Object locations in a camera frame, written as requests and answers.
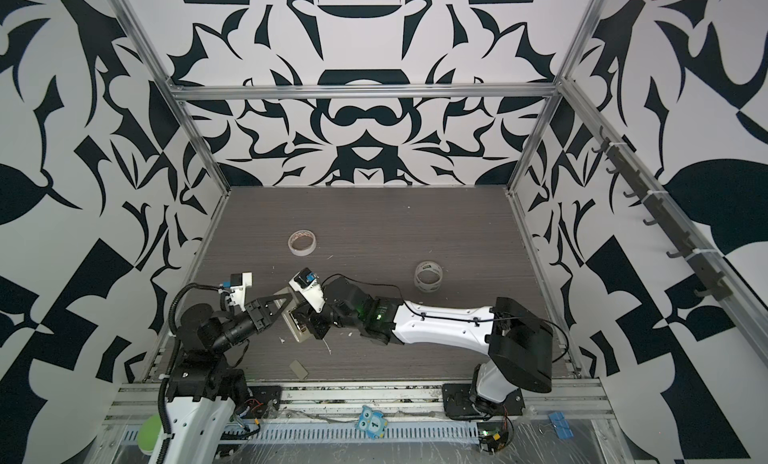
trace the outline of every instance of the black cable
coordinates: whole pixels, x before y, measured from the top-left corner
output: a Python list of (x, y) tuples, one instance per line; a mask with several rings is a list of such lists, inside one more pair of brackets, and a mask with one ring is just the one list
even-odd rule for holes
[[(408, 305), (408, 302), (402, 296), (402, 290), (400, 290), (400, 288), (398, 286), (396, 286), (395, 284), (377, 284), (377, 283), (370, 283), (370, 282), (362, 282), (361, 280), (351, 279), (350, 277), (347, 277), (344, 274), (339, 274), (339, 273), (332, 274), (329, 277), (326, 277), (322, 281), (322, 284), (320, 286), (321, 287), (325, 286), (325, 284), (328, 281), (328, 279), (330, 279), (331, 277), (336, 277), (336, 276), (343, 277), (344, 279), (351, 280), (352, 282), (356, 282), (358, 284), (364, 284), (366, 286), (394, 287), (395, 289), (397, 289), (398, 294), (400, 294), (400, 299), (402, 299), (402, 303), (405, 304), (406, 308), (409, 311), (411, 311), (411, 314), (419, 315), (419, 316), (422, 317), (422, 319), (425, 319), (425, 318), (429, 318), (429, 319), (442, 319), (442, 320), (453, 320), (453, 321), (460, 322), (460, 323), (477, 323), (477, 324), (480, 324), (480, 323), (494, 323), (494, 322), (503, 321), (503, 320), (526, 320), (526, 319), (531, 319), (529, 317), (494, 317), (493, 319), (459, 319), (458, 317), (444, 317), (442, 315), (426, 315), (426, 313), (417, 313), (415, 310), (411, 309), (411, 306)], [(565, 350), (563, 351), (563, 353), (560, 356), (558, 356), (557, 359), (552, 361), (552, 363), (556, 363), (560, 359), (565, 357), (565, 355), (568, 354), (568, 351), (571, 349), (571, 341), (568, 338), (568, 334), (565, 333), (565, 331), (563, 330), (563, 328), (560, 325), (557, 325), (557, 324), (553, 323), (551, 320), (543, 319), (542, 317), (538, 317), (538, 316), (536, 316), (535, 318), (540, 320), (540, 321), (542, 321), (542, 322), (544, 322), (544, 323), (552, 324), (554, 327), (556, 327), (560, 331), (560, 333), (565, 338)]]
[(261, 426), (256, 424), (256, 430), (246, 432), (245, 434), (235, 434), (234, 432), (223, 432), (221, 434), (222, 440), (239, 440), (239, 439), (248, 439), (249, 437), (253, 436), (254, 434), (258, 434), (259, 431), (261, 431)]
[(506, 447), (509, 446), (509, 443), (514, 439), (514, 425), (512, 424), (512, 420), (509, 419), (509, 416), (504, 416), (504, 419), (509, 421), (509, 437), (507, 438), (507, 443), (504, 444), (504, 447)]
[(179, 293), (176, 294), (176, 296), (174, 297), (174, 300), (170, 303), (170, 307), (168, 307), (168, 329), (170, 329), (170, 333), (173, 335), (176, 335), (176, 331), (178, 331), (178, 327), (176, 326), (176, 308), (178, 307), (179, 302), (181, 301), (181, 298), (184, 297), (184, 295), (192, 289), (218, 291), (219, 287), (206, 286), (205, 284), (190, 282), (186, 286), (181, 288)]
[(237, 360), (237, 362), (235, 363), (235, 365), (233, 367), (237, 367), (237, 366), (240, 365), (240, 363), (243, 362), (243, 358), (245, 357), (245, 353), (248, 350), (248, 346), (250, 345), (250, 339), (245, 339), (245, 341), (243, 341), (243, 342), (245, 343), (245, 347), (243, 348), (243, 353), (240, 354), (240, 358)]
[(219, 290), (216, 286), (206, 286), (205, 284), (188, 283), (182, 287), (176, 294), (174, 300), (171, 301), (170, 307), (168, 307), (168, 329), (174, 335), (174, 349), (170, 352), (170, 360), (168, 361), (168, 368), (165, 371), (165, 376), (160, 381), (160, 389), (158, 391), (158, 413), (160, 414), (160, 424), (163, 426), (163, 433), (169, 437), (165, 438), (162, 443), (162, 447), (158, 453), (158, 464), (165, 462), (165, 455), (168, 453), (168, 446), (170, 445), (170, 418), (168, 417), (168, 408), (165, 405), (165, 392), (168, 390), (168, 381), (170, 381), (170, 373), (174, 372), (176, 366), (176, 359), (181, 351), (181, 339), (178, 338), (178, 327), (176, 326), (176, 309), (181, 301), (181, 298), (192, 289), (202, 290)]

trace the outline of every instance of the black and white patterned wall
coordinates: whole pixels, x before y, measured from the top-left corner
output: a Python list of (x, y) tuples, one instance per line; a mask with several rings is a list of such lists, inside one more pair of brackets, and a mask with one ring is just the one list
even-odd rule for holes
[(589, 2), (130, 1), (186, 85), (552, 81)]
[(610, 0), (575, 80), (768, 301), (768, 0)]
[[(763, 301), (766, 1), (609, 0), (575, 79)], [(585, 369), (639, 462), (763, 462), (768, 370), (597, 145), (563, 103), (518, 190)]]
[(220, 199), (106, 0), (0, 0), (2, 462), (85, 450)]
[(232, 185), (505, 184), (541, 97), (218, 100), (187, 109)]
[[(130, 0), (180, 85), (552, 81), (589, 0)], [(538, 98), (190, 106), (233, 185), (506, 183)]]

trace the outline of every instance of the wooden table surface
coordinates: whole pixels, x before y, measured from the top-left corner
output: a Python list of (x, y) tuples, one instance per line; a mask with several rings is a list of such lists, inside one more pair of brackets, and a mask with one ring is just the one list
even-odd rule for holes
[[(317, 236), (310, 256), (288, 250), (288, 237), (298, 229)], [(443, 267), (443, 284), (435, 293), (422, 293), (413, 284), (423, 260)], [(250, 271), (254, 286), (247, 299), (253, 299), (283, 288), (303, 267), (320, 278), (343, 273), (393, 283), (406, 299), (425, 305), (480, 307), (508, 296), (547, 317), (503, 187), (235, 187), (195, 281), (216, 284)], [(396, 295), (386, 287), (363, 289)], [(190, 294), (187, 304), (217, 306), (209, 293)], [(299, 344), (281, 319), (250, 339), (240, 368), (255, 380), (295, 380), (289, 369), (293, 360), (309, 371), (308, 380), (468, 379), (488, 359), (446, 345), (379, 346), (354, 329), (332, 327), (325, 341)], [(231, 350), (229, 361), (241, 352)], [(567, 375), (562, 362), (554, 365), (553, 376)]]

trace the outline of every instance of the green ball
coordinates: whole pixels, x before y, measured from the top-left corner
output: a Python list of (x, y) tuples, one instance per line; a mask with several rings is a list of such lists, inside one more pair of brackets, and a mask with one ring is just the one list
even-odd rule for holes
[(139, 444), (139, 449), (147, 456), (152, 455), (152, 450), (162, 429), (163, 423), (160, 421), (160, 414), (155, 414), (141, 425), (136, 442)]

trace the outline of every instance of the masking tape roll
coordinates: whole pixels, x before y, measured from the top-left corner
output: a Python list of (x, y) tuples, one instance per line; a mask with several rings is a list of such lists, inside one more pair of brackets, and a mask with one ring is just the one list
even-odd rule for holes
[[(310, 244), (309, 247), (304, 249), (297, 249), (293, 246), (294, 242), (302, 237), (309, 237), (312, 239), (312, 244)], [(297, 230), (294, 233), (291, 234), (291, 236), (288, 238), (288, 249), (293, 253), (294, 256), (304, 257), (309, 256), (312, 254), (312, 251), (315, 250), (317, 247), (317, 239), (315, 238), (315, 234), (312, 233), (311, 230)]]
[(437, 262), (425, 260), (416, 266), (413, 283), (422, 292), (435, 292), (442, 284), (442, 267)]

